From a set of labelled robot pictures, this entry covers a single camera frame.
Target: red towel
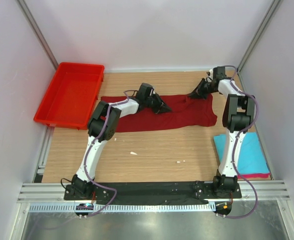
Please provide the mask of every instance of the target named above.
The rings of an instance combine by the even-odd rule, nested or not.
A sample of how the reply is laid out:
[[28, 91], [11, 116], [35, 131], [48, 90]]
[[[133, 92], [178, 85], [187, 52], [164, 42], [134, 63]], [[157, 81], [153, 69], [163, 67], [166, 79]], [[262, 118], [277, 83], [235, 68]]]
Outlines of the red towel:
[[[178, 129], [185, 126], [214, 126], [217, 116], [212, 111], [212, 95], [207, 99], [191, 99], [187, 95], [161, 96], [172, 112], [155, 114], [150, 108], [127, 115], [119, 120], [117, 132], [142, 132]], [[125, 100], [124, 96], [103, 96], [101, 100], [115, 103]]]

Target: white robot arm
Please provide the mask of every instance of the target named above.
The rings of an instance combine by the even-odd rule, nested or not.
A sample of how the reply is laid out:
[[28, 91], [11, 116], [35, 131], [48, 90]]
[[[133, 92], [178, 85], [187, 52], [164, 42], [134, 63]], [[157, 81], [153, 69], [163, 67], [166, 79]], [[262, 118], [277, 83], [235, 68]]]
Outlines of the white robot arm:
[[88, 122], [89, 137], [86, 152], [77, 173], [71, 180], [71, 185], [66, 186], [65, 199], [88, 199], [92, 195], [94, 186], [88, 177], [95, 178], [102, 150], [116, 132], [119, 119], [135, 114], [143, 108], [151, 108], [155, 114], [172, 111], [147, 83], [140, 86], [136, 96], [129, 97], [125, 101], [115, 103], [100, 101]]
[[[238, 167], [240, 149], [246, 132], [242, 132], [239, 136], [238, 133], [247, 128], [254, 120], [255, 103], [251, 98], [242, 94], [231, 77], [226, 76], [224, 66], [215, 67], [208, 72], [208, 76], [211, 81], [208, 81], [208, 78], [203, 78], [189, 94], [189, 97], [206, 99], [208, 94], [219, 92], [227, 98], [222, 118], [223, 126], [226, 128], [226, 144], [223, 159], [217, 170], [217, 175], [213, 179], [213, 189], [217, 193], [231, 193], [236, 190], [238, 184], [238, 174], [235, 167]], [[236, 137], [238, 137], [238, 143], [233, 162], [232, 153]]]
[[[235, 90], [230, 83], [229, 79], [224, 79], [219, 81], [218, 91], [219, 93], [223, 94], [225, 98], [228, 98], [229, 94], [242, 96], [245, 95], [239, 93], [240, 89], [236, 86], [238, 90]], [[226, 128], [226, 144], [223, 152], [223, 157], [221, 164], [219, 165], [219, 173], [221, 175], [225, 175], [226, 177], [234, 177], [237, 176], [237, 173], [232, 164], [232, 151], [236, 142], [236, 136], [238, 135], [239, 131], [230, 132], [228, 128]], [[242, 145], [243, 138], [245, 137], [246, 133], [243, 132], [239, 136], [239, 140], [236, 146], [235, 151], [235, 166], [238, 167], [238, 160], [240, 155], [240, 149]]]
[[[134, 99], [129, 99], [128, 102], [126, 102], [125, 104], [119, 104], [117, 102], [113, 103], [113, 105], [121, 110], [120, 113], [120, 118], [127, 116], [129, 114], [135, 114], [138, 112], [139, 109], [139, 103], [137, 101], [135, 101]], [[88, 144], [87, 144], [87, 149], [86, 152], [89, 149], [89, 146], [92, 144], [92, 141], [95, 139], [95, 136], [89, 136], [88, 137]], [[89, 176], [94, 179], [95, 178], [95, 172], [96, 172], [96, 167], [100, 158], [100, 155], [102, 153], [103, 148], [105, 147], [107, 143], [107, 140], [102, 140], [99, 142], [98, 139], [95, 140], [94, 142], [94, 146], [91, 148], [88, 156], [87, 156], [87, 169], [88, 169], [88, 173]], [[87, 181], [88, 178], [85, 174], [85, 170], [84, 170], [84, 161], [85, 161], [85, 155], [83, 156], [80, 168], [77, 171], [77, 176], [79, 179], [83, 180], [83, 181]]]

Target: wooden table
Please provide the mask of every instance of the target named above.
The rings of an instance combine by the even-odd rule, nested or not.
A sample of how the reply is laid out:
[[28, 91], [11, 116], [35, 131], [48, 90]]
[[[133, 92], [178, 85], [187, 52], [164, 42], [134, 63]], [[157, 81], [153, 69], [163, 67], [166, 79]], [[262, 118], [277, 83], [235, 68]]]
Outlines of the wooden table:
[[[123, 91], [138, 89], [141, 83], [151, 84], [160, 95], [188, 94], [205, 76], [205, 72], [107, 73], [99, 97], [122, 96]], [[226, 103], [222, 95], [215, 93], [213, 96], [213, 111], [218, 116], [215, 126], [116, 133], [100, 157], [96, 180], [211, 181], [218, 167], [213, 136], [225, 133], [222, 114]], [[58, 183], [61, 178], [72, 178], [82, 161], [87, 137], [87, 131], [84, 130], [54, 130], [43, 183]]]

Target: red tray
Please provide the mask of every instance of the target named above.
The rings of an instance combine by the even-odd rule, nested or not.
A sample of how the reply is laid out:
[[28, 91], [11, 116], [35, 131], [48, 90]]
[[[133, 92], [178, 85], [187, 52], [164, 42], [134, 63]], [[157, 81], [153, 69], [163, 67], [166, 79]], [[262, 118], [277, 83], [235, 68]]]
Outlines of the red tray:
[[87, 129], [104, 66], [62, 62], [33, 120], [47, 126]]

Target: blue towel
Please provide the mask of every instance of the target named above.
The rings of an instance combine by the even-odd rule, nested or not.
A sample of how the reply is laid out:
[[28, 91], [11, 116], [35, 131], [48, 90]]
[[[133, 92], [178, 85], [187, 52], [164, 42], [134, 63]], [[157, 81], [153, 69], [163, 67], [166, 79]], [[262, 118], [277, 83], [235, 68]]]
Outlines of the blue towel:
[[[221, 162], [226, 142], [226, 135], [214, 136], [216, 149]], [[241, 174], [268, 174], [269, 169], [262, 153], [258, 136], [255, 132], [248, 132], [242, 142], [238, 171]]]

